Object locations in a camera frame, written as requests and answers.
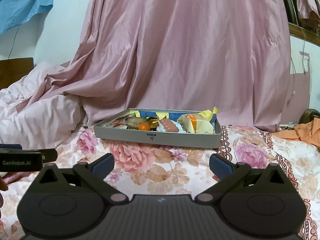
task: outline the orange cloth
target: orange cloth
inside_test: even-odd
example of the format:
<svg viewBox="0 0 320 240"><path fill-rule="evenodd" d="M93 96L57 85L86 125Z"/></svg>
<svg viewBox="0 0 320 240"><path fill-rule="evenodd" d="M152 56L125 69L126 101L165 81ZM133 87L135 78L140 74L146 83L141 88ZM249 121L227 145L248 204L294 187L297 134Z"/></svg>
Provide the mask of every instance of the orange cloth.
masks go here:
<svg viewBox="0 0 320 240"><path fill-rule="evenodd" d="M274 135L289 141L312 144L320 149L320 119L315 118L309 123L296 125L293 130L283 130Z"/></svg>

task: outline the floral bedsheet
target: floral bedsheet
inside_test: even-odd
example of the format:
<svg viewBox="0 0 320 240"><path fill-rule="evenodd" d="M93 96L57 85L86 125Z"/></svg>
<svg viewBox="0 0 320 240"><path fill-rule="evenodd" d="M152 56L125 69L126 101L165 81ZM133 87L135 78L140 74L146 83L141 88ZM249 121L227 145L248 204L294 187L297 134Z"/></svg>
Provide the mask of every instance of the floral bedsheet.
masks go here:
<svg viewBox="0 0 320 240"><path fill-rule="evenodd" d="M308 215L300 231L305 240L318 240L320 233L320 154L316 147L302 142L289 142L269 133L248 127L222 127L217 153L233 163L246 162L252 167L265 168L278 163L303 198ZM209 169L213 150L142 145L100 140L92 128L73 133L57 148L60 168L77 162L92 162L110 152L115 158L114 170L105 182L129 196L134 194L191 194L217 183ZM0 239L18 240L24 233L18 222L19 200L37 173L18 177L3 192Z"/></svg>

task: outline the white wall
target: white wall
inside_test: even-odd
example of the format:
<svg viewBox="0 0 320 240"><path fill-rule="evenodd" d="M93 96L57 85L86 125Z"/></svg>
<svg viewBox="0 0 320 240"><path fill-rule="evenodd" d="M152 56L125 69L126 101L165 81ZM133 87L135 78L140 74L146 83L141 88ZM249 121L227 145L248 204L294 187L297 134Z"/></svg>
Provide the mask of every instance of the white wall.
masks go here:
<svg viewBox="0 0 320 240"><path fill-rule="evenodd" d="M308 57L304 57L302 64L302 56L299 51L308 53ZM309 108L320 111L320 47L311 42L304 41L296 37L291 37L291 56L294 62L296 73L303 73L303 65L308 71L308 60L310 64L310 105Z"/></svg>
<svg viewBox="0 0 320 240"><path fill-rule="evenodd" d="M18 32L15 27L0 35L0 60L8 59L13 45L14 36L16 40L10 58L33 57L35 55L39 15L32 17L30 21L20 26Z"/></svg>
<svg viewBox="0 0 320 240"><path fill-rule="evenodd" d="M89 0L53 0L48 15L41 15L35 63L62 64L73 59Z"/></svg>

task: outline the pink sausage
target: pink sausage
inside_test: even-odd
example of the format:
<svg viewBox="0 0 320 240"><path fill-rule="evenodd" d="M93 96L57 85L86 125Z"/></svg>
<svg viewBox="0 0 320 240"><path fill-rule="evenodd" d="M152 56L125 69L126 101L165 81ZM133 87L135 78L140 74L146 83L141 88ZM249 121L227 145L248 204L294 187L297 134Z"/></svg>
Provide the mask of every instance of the pink sausage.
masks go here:
<svg viewBox="0 0 320 240"><path fill-rule="evenodd" d="M178 127L170 119L162 119L159 121L166 132L179 132Z"/></svg>

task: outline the pink curtain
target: pink curtain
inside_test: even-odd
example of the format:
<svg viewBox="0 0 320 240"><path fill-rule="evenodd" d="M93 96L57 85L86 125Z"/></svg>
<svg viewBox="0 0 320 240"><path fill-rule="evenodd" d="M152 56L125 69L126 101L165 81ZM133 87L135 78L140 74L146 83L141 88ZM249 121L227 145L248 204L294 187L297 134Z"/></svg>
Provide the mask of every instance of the pink curtain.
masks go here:
<svg viewBox="0 0 320 240"><path fill-rule="evenodd" d="M297 0L300 21L314 29L320 29L320 0Z"/></svg>
<svg viewBox="0 0 320 240"><path fill-rule="evenodd" d="M89 125L129 107L216 106L224 125L275 131L289 72L283 0L91 0L70 65L17 109L71 93Z"/></svg>

